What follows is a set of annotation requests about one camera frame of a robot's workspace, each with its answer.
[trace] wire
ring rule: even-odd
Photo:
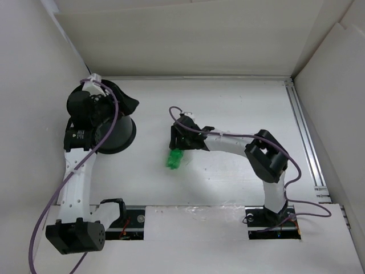
[[[91,81],[91,80],[90,79],[83,79],[83,80],[80,81],[80,83],[84,83],[84,82],[88,82],[88,81]],[[88,155],[85,156],[84,159],[82,159],[79,162],[79,164],[74,168],[74,170],[78,170],[91,157],[91,155],[94,154],[100,148],[100,146],[108,139],[108,137],[110,136],[112,130],[114,129],[115,123],[116,123],[116,121],[118,119],[118,111],[119,111],[118,100],[116,99],[116,96],[113,93],[113,91],[111,90],[111,88],[109,88],[108,86],[106,86],[103,83],[98,82],[96,80],[92,80],[92,81],[95,84],[97,84],[100,87],[102,87],[105,90],[107,90],[110,93],[110,95],[113,97],[113,102],[114,102],[114,106],[115,106],[114,118],[113,118],[112,124],[111,124],[108,132],[105,134],[105,136],[102,138],[102,140],[92,149],[92,151],[90,151],[90,153]],[[29,250],[28,250],[28,264],[29,264],[30,272],[32,274],[37,274],[37,272],[36,272],[36,270],[34,268],[34,262],[33,262],[33,249],[34,249],[35,238],[37,236],[37,232],[38,232],[38,229],[40,227],[40,224],[41,224],[42,220],[44,219],[45,215],[47,214],[48,210],[51,208],[52,203],[58,197],[58,195],[59,195],[60,191],[62,190],[62,188],[67,184],[67,182],[71,179],[71,177],[73,175],[74,175],[74,173],[73,172],[70,172],[66,176],[66,178],[62,181],[62,183],[56,189],[55,193],[52,195],[51,199],[48,201],[46,207],[44,208],[44,210],[40,214],[39,219],[36,221],[35,227],[33,229],[32,236],[30,238]],[[83,254],[83,256],[81,257],[81,259],[79,260],[79,262],[76,264],[76,266],[73,268],[73,270],[70,272],[70,274],[74,274],[75,273],[75,271],[77,270],[77,268],[80,266],[81,262],[84,260],[86,254],[87,254],[87,252]]]
[[[281,148],[280,146],[276,145],[275,143],[263,138],[263,137],[260,137],[260,136],[256,136],[256,135],[250,135],[250,134],[231,134],[231,133],[227,133],[227,132],[206,132],[206,131],[201,131],[201,130],[194,130],[190,127],[187,127],[185,126],[184,124],[180,123],[172,114],[172,110],[173,109],[176,109],[176,110],[179,110],[180,113],[183,113],[183,110],[177,106],[171,106],[169,108],[169,113],[170,113],[170,116],[171,118],[175,121],[175,123],[177,123],[180,127],[186,129],[186,130],[189,130],[191,132],[195,132],[195,133],[198,133],[198,134],[204,134],[204,135],[218,135],[218,136],[227,136],[227,137],[240,137],[240,138],[253,138],[253,139],[257,139],[257,140],[260,140],[264,143],[267,143],[269,145],[271,145],[272,147],[274,147],[276,150],[278,150],[279,152],[283,153],[285,155],[285,157],[288,158],[289,161],[292,162],[292,164],[295,166],[295,168],[297,169],[298,171],[298,176],[292,180],[290,180],[289,182],[287,182],[285,185],[284,185],[284,197],[285,199],[288,201],[288,202],[291,202],[291,203],[301,203],[301,204],[310,204],[312,206],[316,206],[316,207],[319,207],[321,209],[323,209],[324,211],[326,211],[328,214],[327,215],[322,215],[322,214],[315,214],[315,213],[292,213],[290,214],[288,217],[286,217],[284,220],[282,220],[279,224],[275,225],[274,227],[269,227],[269,228],[266,228],[266,229],[263,229],[263,230],[259,230],[257,232],[266,232],[266,231],[270,231],[272,230],[273,228],[276,228],[280,225],[282,225],[283,223],[285,223],[286,221],[288,220],[292,220],[292,219],[295,219],[296,216],[303,216],[303,215],[306,215],[306,216],[315,216],[315,217],[331,217],[332,216],[332,213],[331,211],[329,211],[327,208],[325,208],[324,206],[320,205],[320,204],[317,204],[317,203],[313,203],[313,202],[308,202],[308,201],[301,201],[301,200],[292,200],[292,199],[289,199],[286,195],[286,189],[289,185],[297,182],[301,177],[302,177],[302,170],[301,168],[299,167],[299,165],[296,163],[296,161],[283,149]]]
[[[131,221],[131,217],[128,218],[128,220],[125,222],[125,225],[123,227],[123,230],[121,231],[121,233],[119,234],[119,239],[124,235],[124,231],[125,228],[127,227],[127,225],[129,225],[129,222]]]

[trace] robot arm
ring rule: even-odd
[[[96,74],[90,78],[102,81]],[[127,148],[132,143],[135,125],[129,115],[134,112],[139,102],[126,96],[114,83],[106,80],[103,80],[103,83],[112,89],[120,110],[116,127],[97,151],[111,154]],[[92,82],[86,82],[68,97],[67,111],[71,117],[64,137],[64,177],[70,172],[74,174],[60,193],[62,199],[59,215],[54,225],[46,227],[46,238],[61,254],[100,251],[104,247],[105,231],[110,225],[115,221],[122,224],[126,221],[125,204],[122,199],[104,200],[91,214],[91,173],[97,153],[91,155],[77,170],[75,167],[109,130],[115,114],[115,105],[110,94]]]
[[[214,127],[200,129],[189,112],[181,114],[177,121],[207,134],[188,131],[175,122],[171,127],[170,149],[224,151],[247,158],[255,174],[263,181],[266,217],[274,223],[282,217],[287,208],[284,196],[284,178],[288,161],[283,153],[262,141],[252,140],[252,138],[209,135],[209,132],[221,131]],[[282,147],[267,130],[260,130],[256,135]]]

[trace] purple cable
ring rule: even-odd
[[[80,83],[84,83],[84,82],[88,82],[88,81],[90,81],[90,79],[83,79],[83,80],[80,81]],[[114,126],[115,126],[115,123],[116,123],[116,121],[118,119],[118,113],[119,113],[118,100],[116,99],[116,96],[114,95],[114,93],[111,90],[111,88],[107,87],[103,83],[100,83],[100,82],[98,82],[96,80],[93,80],[93,82],[95,84],[99,85],[100,87],[104,88],[105,90],[107,90],[110,93],[110,95],[113,97],[114,106],[115,106],[114,118],[113,118],[113,122],[112,122],[112,124],[110,126],[110,129],[105,134],[104,138],[94,147],[94,149],[92,151],[90,151],[90,153],[88,155],[85,156],[84,159],[82,159],[80,161],[80,163],[74,168],[74,170],[78,170],[90,158],[90,156],[92,154],[94,154],[100,148],[100,146],[108,139],[108,137],[110,136],[110,134],[111,134],[111,132],[112,132]],[[33,262],[33,249],[34,249],[35,237],[36,237],[37,231],[38,231],[38,229],[40,227],[40,223],[42,222],[42,220],[45,217],[45,215],[48,212],[48,210],[51,208],[52,203],[54,202],[54,200],[58,197],[58,195],[59,195],[60,191],[62,190],[62,188],[67,184],[67,182],[70,180],[70,178],[73,176],[73,174],[74,174],[73,172],[70,172],[67,175],[67,177],[62,181],[62,183],[56,189],[55,193],[52,195],[51,199],[49,200],[49,202],[47,203],[46,207],[42,211],[42,213],[41,213],[38,221],[36,221],[35,227],[33,229],[32,236],[30,238],[29,251],[28,251],[28,263],[29,263],[29,268],[30,268],[31,274],[37,274],[37,272],[35,271],[34,262]],[[81,259],[76,264],[76,266],[73,268],[73,270],[70,272],[70,274],[74,274],[75,273],[75,271],[77,270],[77,268],[80,266],[81,262],[84,260],[86,254],[87,254],[87,252],[82,255]]]
[[[256,136],[256,135],[249,135],[249,134],[229,134],[229,133],[220,133],[220,132],[206,132],[206,131],[200,131],[200,130],[194,130],[190,127],[187,127],[185,125],[183,125],[182,123],[180,123],[172,114],[172,110],[173,109],[177,109],[180,111],[180,113],[183,113],[183,110],[179,107],[176,107],[176,106],[172,106],[169,108],[169,113],[170,113],[170,116],[171,118],[179,125],[181,126],[182,128],[186,129],[186,130],[189,130],[191,132],[195,132],[195,133],[199,133],[199,134],[204,134],[204,135],[207,135],[207,134],[210,134],[210,135],[218,135],[218,136],[227,136],[227,137],[241,137],[241,138],[253,138],[253,139],[257,139],[257,140],[260,140],[262,142],[265,142],[269,145],[271,145],[272,147],[274,147],[276,150],[278,150],[279,152],[283,153],[285,155],[285,157],[287,157],[289,159],[289,161],[291,161],[293,163],[293,165],[296,167],[296,169],[298,170],[298,176],[293,179],[293,180],[290,180],[289,182],[287,182],[285,185],[284,185],[284,197],[285,199],[288,201],[288,202],[292,202],[292,203],[302,203],[302,204],[311,204],[312,206],[316,206],[316,207],[319,207],[323,210],[325,210],[328,215],[321,215],[321,214],[315,214],[315,213],[296,213],[296,214],[290,214],[287,218],[285,218],[281,223],[275,225],[274,227],[269,227],[269,228],[265,228],[263,230],[259,230],[258,232],[266,232],[266,231],[269,231],[269,230],[272,230],[273,228],[275,227],[278,227],[280,225],[282,225],[283,223],[285,223],[286,221],[288,221],[289,219],[293,219],[295,218],[296,216],[300,216],[300,215],[307,215],[307,216],[315,216],[315,217],[331,217],[332,216],[332,213],[331,211],[329,211],[327,208],[325,208],[324,206],[320,205],[320,204],[317,204],[317,203],[313,203],[313,202],[308,202],[308,201],[301,201],[301,200],[291,200],[287,197],[286,195],[286,188],[290,185],[290,184],[293,184],[294,182],[297,182],[301,177],[302,177],[302,170],[301,168],[299,167],[299,165],[296,163],[296,161],[285,151],[283,150],[280,146],[274,144],[273,142],[263,138],[263,137],[260,137],[260,136]]]

